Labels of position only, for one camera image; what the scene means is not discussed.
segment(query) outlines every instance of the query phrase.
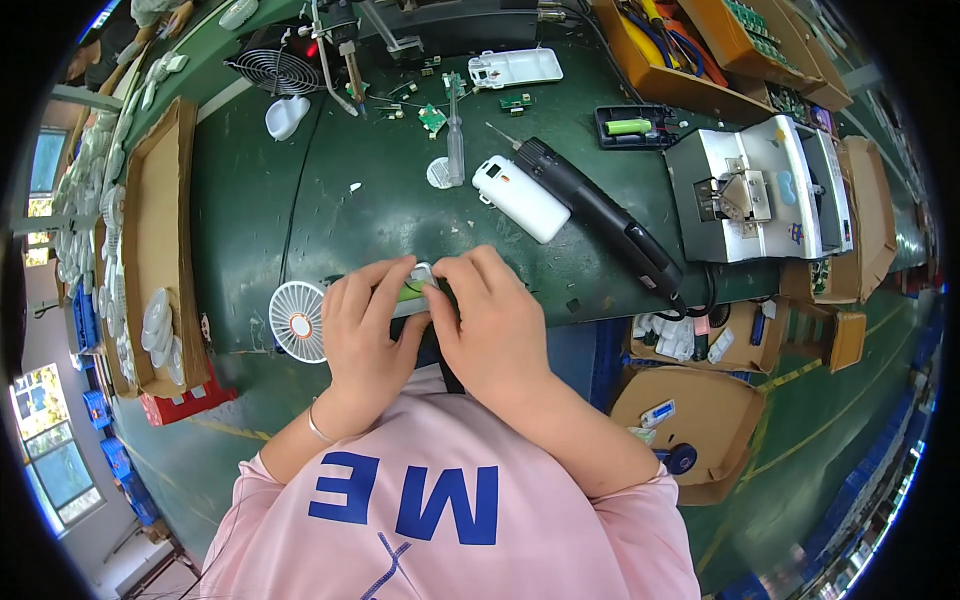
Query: cardboard tray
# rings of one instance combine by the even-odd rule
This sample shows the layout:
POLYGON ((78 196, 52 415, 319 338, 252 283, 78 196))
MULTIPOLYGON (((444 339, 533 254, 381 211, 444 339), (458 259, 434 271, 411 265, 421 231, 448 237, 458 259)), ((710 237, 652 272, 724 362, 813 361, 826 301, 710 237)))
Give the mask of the cardboard tray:
POLYGON ((816 72, 812 74, 820 80, 801 90, 801 95, 817 106, 826 108, 831 112, 836 112, 853 104, 853 98, 847 93, 843 78, 840 77, 837 68, 833 66, 833 61, 827 56, 827 51, 817 41, 806 21, 782 0, 777 0, 777 3, 783 13, 786 14, 787 19, 790 20, 790 24, 793 25, 797 34, 804 41, 806 51, 810 54, 816 67, 816 72))
POLYGON ((190 260, 190 162, 196 120, 196 105, 174 99, 133 147, 127 165, 122 235, 135 387, 168 398, 210 379, 190 260), (181 386, 170 380, 166 367, 154 369, 150 353, 139 344, 143 309, 160 287, 169 293, 174 334, 183 345, 181 386))
POLYGON ((774 114, 772 108, 707 79, 651 64, 631 39, 629 28, 634 25, 621 18, 614 0, 594 0, 593 8, 617 63, 645 100, 728 119, 743 126, 760 123, 774 114))
POLYGON ((669 399, 677 414, 656 427, 654 448, 693 445, 697 462, 676 477, 679 504, 717 504, 730 492, 750 459, 747 446, 763 412, 764 395, 749 383, 719 372, 686 367, 628 369, 627 387, 611 419, 640 427, 640 415, 669 399))
POLYGON ((763 327, 763 337, 760 338, 759 346, 750 345, 750 334, 754 329, 756 303, 744 300, 731 304, 730 318, 727 320, 727 324, 719 329, 712 329, 707 336, 709 343, 713 344, 725 328, 729 327, 733 333, 733 343, 724 353, 723 360, 715 365, 708 360, 680 362, 675 358, 657 354, 654 348, 644 346, 642 341, 634 339, 630 341, 630 354, 634 358, 683 365, 702 371, 769 373, 777 365, 777 359, 780 358, 780 344, 783 341, 783 333, 786 330, 790 315, 788 299, 775 298, 775 302, 777 304, 777 317, 767 320, 763 327))
POLYGON ((837 158, 850 201, 853 251, 830 259, 827 289, 816 296, 809 263, 784 261, 780 293, 788 298, 815 304, 865 302, 897 256, 893 199, 876 144, 847 136, 837 148, 837 158))
POLYGON ((780 53, 796 66, 791 69, 760 54, 723 0, 680 0, 687 16, 720 68, 733 73, 804 91, 824 84, 804 40, 776 0, 751 0, 751 8, 767 22, 767 29, 780 40, 780 53))

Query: machine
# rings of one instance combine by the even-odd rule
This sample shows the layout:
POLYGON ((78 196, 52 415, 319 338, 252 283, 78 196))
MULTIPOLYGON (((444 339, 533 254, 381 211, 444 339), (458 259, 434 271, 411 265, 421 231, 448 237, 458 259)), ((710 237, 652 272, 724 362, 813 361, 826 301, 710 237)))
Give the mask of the machine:
POLYGON ((853 249, 826 132, 777 115, 741 132, 698 130, 665 155, 687 260, 816 260, 853 249))

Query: hand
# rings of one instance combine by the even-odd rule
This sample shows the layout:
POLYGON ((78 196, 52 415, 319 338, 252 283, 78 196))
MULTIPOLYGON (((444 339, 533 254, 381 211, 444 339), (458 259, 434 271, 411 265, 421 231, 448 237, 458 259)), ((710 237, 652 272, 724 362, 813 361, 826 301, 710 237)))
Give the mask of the hand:
POLYGON ((325 431, 334 440, 363 433, 394 401, 417 364, 429 313, 410 316, 399 340, 390 339, 396 297, 416 262, 405 256, 367 265, 324 295, 324 353, 333 376, 330 394, 324 395, 350 405, 353 415, 344 427, 348 431, 325 431))
POLYGON ((170 15, 170 20, 167 21, 167 38, 180 35, 180 32, 186 27, 187 21, 190 20, 190 15, 193 14, 193 8, 193 0, 186 0, 174 10, 173 14, 170 15))
POLYGON ((460 320, 440 290, 423 286, 447 365, 464 387, 497 413, 503 402, 542 390, 553 378, 546 358, 540 303, 492 246, 443 258, 433 268, 445 277, 460 320))

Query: yellow floor line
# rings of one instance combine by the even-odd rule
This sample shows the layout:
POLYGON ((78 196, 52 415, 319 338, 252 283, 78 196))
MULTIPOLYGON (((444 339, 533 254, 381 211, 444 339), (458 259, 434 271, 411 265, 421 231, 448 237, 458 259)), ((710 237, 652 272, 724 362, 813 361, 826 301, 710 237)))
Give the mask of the yellow floor line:
POLYGON ((235 436, 250 438, 252 440, 261 440, 261 441, 267 442, 273 437, 272 435, 270 435, 265 431, 253 431, 252 429, 239 429, 237 427, 231 427, 230 425, 225 425, 223 423, 218 423, 212 420, 194 419, 193 417, 187 417, 187 420, 189 420, 192 423, 198 424, 200 427, 206 427, 207 429, 213 429, 214 431, 229 433, 235 436))
MULTIPOLYGON (((127 441, 125 441, 123 438, 121 438, 120 436, 118 436, 115 431, 113 432, 113 436, 114 436, 117 440, 120 440, 120 444, 122 444, 122 445, 127 449, 127 451, 130 452, 130 454, 132 454, 134 458, 136 458, 137 461, 139 461, 140 463, 142 463, 144 467, 146 467, 146 468, 148 468, 149 470, 151 470, 151 471, 153 471, 154 473, 156 473, 156 475, 157 475, 160 479, 162 479, 165 483, 169 484, 171 488, 173 488, 174 490, 177 490, 178 492, 182 493, 182 494, 183 494, 184 496, 186 496, 186 497, 192 497, 186 490, 184 490, 183 488, 181 488, 180 486, 178 486, 177 483, 174 482, 174 480, 171 479, 166 473, 164 473, 164 472, 161 471, 160 469, 158 469, 158 468, 154 467, 153 465, 151 465, 150 462, 149 462, 147 459, 143 458, 143 456, 142 456, 139 452, 137 452, 136 450, 133 449, 133 446, 131 446, 130 444, 127 443, 127 441)), ((217 526, 217 527, 220 526, 220 523, 218 523, 217 521, 213 520, 213 519, 210 518, 209 516, 204 515, 203 513, 201 513, 200 511, 198 511, 198 510, 195 509, 194 507, 190 506, 190 505, 187 504, 186 502, 184 502, 184 504, 186 505, 187 509, 189 509, 190 512, 193 513, 194 515, 199 516, 200 518, 202 518, 203 520, 205 520, 205 521, 207 521, 207 522, 209 522, 209 523, 212 523, 214 526, 217 526)))
MULTIPOLYGON (((891 310, 890 313, 889 313, 886 317, 884 317, 883 319, 881 319, 879 323, 877 323, 877 324, 874 325, 873 327, 867 329, 867 336, 873 334, 875 331, 877 331, 878 329, 880 329, 881 327, 883 327, 888 321, 890 321, 891 319, 893 319, 893 318, 894 318, 894 315, 896 315, 897 313, 899 313, 899 312, 903 309, 904 306, 906 306, 906 304, 901 304, 901 305, 898 306, 897 308, 891 310)), ((824 364, 823 361, 818 358, 818 359, 816 359, 816 360, 813 360, 813 361, 810 361, 810 362, 806 363, 805 365, 803 365, 802 367, 800 367, 800 368, 798 368, 798 369, 796 369, 796 370, 794 370, 794 371, 791 371, 791 372, 789 372, 789 373, 786 373, 786 374, 783 374, 783 375, 781 375, 781 376, 779 376, 779 377, 776 377, 776 378, 774 378, 774 379, 771 379, 771 380, 769 380, 769 381, 767 381, 767 382, 764 382, 764 383, 756 386, 756 388, 757 388, 758 390, 760 390, 762 393, 766 394, 767 392, 770 392, 771 390, 773 390, 773 389, 775 389, 775 388, 778 388, 779 386, 783 385, 784 383, 787 383, 787 382, 789 382, 789 381, 793 381, 794 379, 796 379, 797 377, 801 376, 801 375, 804 374, 804 373, 813 371, 814 369, 816 369, 817 367, 822 366, 823 364, 824 364)))
MULTIPOLYGON (((901 304, 897 308, 891 310, 890 313, 887 314, 887 316, 885 316, 883 319, 881 319, 879 323, 867 329, 867 335, 869 336, 873 334, 878 329, 880 329, 884 324, 886 324, 888 321, 893 319, 894 315, 899 313, 904 306, 906 306, 906 304, 901 304)), ((900 343, 900 348, 902 348, 904 342, 906 342, 906 338, 904 338, 903 342, 900 343)), ((820 359, 811 361, 803 365, 799 369, 796 369, 795 371, 792 371, 786 375, 777 377, 776 379, 771 379, 770 381, 767 381, 766 383, 760 386, 757 386, 757 388, 761 392, 766 394, 770 390, 773 390, 788 381, 792 381, 806 372, 813 371, 817 367, 820 367, 822 364, 823 362, 820 359)), ((770 422, 770 414, 773 412, 772 409, 773 407, 770 404, 767 404, 767 406, 763 410, 763 415, 760 416, 760 421, 756 424, 754 438, 751 440, 751 443, 750 443, 750 452, 751 452, 750 462, 747 464, 747 467, 744 468, 743 477, 741 478, 740 483, 737 484, 736 488, 733 490, 733 495, 737 495, 743 492, 743 490, 747 487, 747 482, 753 479, 754 475, 756 475, 759 472, 758 470, 756 470, 756 461, 759 458, 760 449, 763 447, 763 441, 766 439, 767 424, 770 422)), ((766 470, 770 468, 772 465, 773 465, 773 462, 767 463, 761 469, 766 470)), ((731 527, 732 527, 732 513, 727 513, 726 518, 724 518, 723 522, 720 523, 720 526, 717 527, 716 532, 713 534, 713 540, 710 541, 710 546, 707 547, 707 551, 704 553, 704 556, 697 563, 697 575, 700 575, 703 572, 703 570, 707 568, 707 565, 709 564, 710 560, 713 558, 713 555, 716 554, 716 551, 720 548, 720 544, 723 542, 724 538, 729 533, 731 527)))
POLYGON ((903 341, 900 342, 900 345, 897 346, 897 349, 894 350, 894 353, 893 353, 893 355, 890 357, 890 360, 888 360, 888 361, 883 365, 883 367, 881 367, 881 368, 876 372, 876 375, 874 375, 874 378, 870 380, 870 383, 868 383, 868 384, 866 385, 866 387, 864 387, 863 391, 860 392, 859 394, 857 394, 857 395, 853 398, 853 400, 851 400, 850 402, 848 402, 846 406, 844 406, 842 409, 840 409, 840 412, 838 412, 836 415, 834 415, 832 419, 828 420, 826 423, 824 423, 823 425, 821 425, 820 427, 818 427, 816 431, 814 431, 813 433, 811 433, 810 435, 808 435, 806 438, 804 438, 801 442, 799 442, 798 444, 794 445, 792 448, 790 448, 790 449, 787 450, 786 452, 783 452, 780 456, 778 456, 778 457, 775 458, 774 460, 770 461, 769 463, 765 464, 763 467, 760 467, 760 468, 758 468, 757 470, 754 470, 753 472, 750 472, 750 473, 745 474, 745 475, 743 476, 744 482, 753 479, 753 478, 756 477, 757 475, 760 475, 763 471, 771 468, 773 465, 776 465, 777 463, 779 463, 780 461, 784 460, 784 459, 787 458, 788 456, 794 454, 795 452, 797 452, 797 450, 801 449, 801 448, 804 447, 805 445, 807 445, 807 444, 809 444, 810 442, 812 442, 817 436, 819 436, 819 435, 822 434, 823 432, 827 431, 827 429, 828 429, 831 425, 833 425, 834 423, 836 423, 841 417, 843 417, 845 414, 847 414, 847 411, 849 411, 851 408, 853 408, 853 405, 856 404, 856 402, 857 402, 860 398, 862 398, 863 395, 866 394, 868 390, 870 390, 871 386, 873 386, 874 383, 876 383, 876 381, 880 378, 880 376, 886 371, 886 368, 887 368, 888 366, 890 366, 890 363, 892 363, 892 362, 894 361, 894 359, 897 358, 897 356, 900 354, 900 349, 903 348, 903 345, 906 344, 906 341, 909 340, 909 339, 910 339, 910 334, 908 333, 906 336, 903 337, 903 341))

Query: screwdriver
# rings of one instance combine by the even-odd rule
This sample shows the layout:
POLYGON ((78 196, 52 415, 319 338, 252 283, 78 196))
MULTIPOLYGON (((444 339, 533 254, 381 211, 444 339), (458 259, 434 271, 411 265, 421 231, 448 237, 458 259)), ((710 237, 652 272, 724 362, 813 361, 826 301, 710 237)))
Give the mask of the screwdriver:
POLYGON ((450 73, 450 118, 446 120, 449 127, 446 132, 446 156, 449 161, 450 183, 460 186, 464 184, 467 172, 464 167, 464 134, 460 131, 463 121, 457 110, 457 91, 460 87, 457 85, 456 75, 456 72, 450 73))

